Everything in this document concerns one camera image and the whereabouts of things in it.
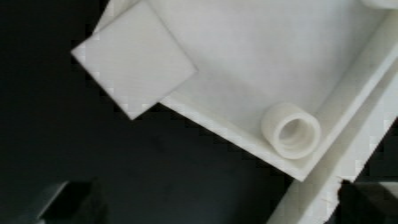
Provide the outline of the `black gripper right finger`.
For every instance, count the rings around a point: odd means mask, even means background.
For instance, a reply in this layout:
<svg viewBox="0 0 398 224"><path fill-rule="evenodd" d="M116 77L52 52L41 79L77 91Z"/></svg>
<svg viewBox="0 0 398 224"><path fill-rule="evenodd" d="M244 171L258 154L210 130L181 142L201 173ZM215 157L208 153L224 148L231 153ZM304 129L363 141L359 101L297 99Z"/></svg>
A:
<svg viewBox="0 0 398 224"><path fill-rule="evenodd" d="M398 224L398 182L345 181L338 200L338 224Z"/></svg>

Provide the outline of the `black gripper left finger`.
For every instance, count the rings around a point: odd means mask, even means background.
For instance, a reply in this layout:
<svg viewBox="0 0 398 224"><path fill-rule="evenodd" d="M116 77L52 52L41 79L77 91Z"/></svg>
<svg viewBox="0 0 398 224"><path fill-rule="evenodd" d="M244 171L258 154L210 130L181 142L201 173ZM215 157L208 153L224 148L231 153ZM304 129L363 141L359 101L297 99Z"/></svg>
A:
<svg viewBox="0 0 398 224"><path fill-rule="evenodd" d="M66 184L39 220L45 224L107 224L107 201L98 180Z"/></svg>

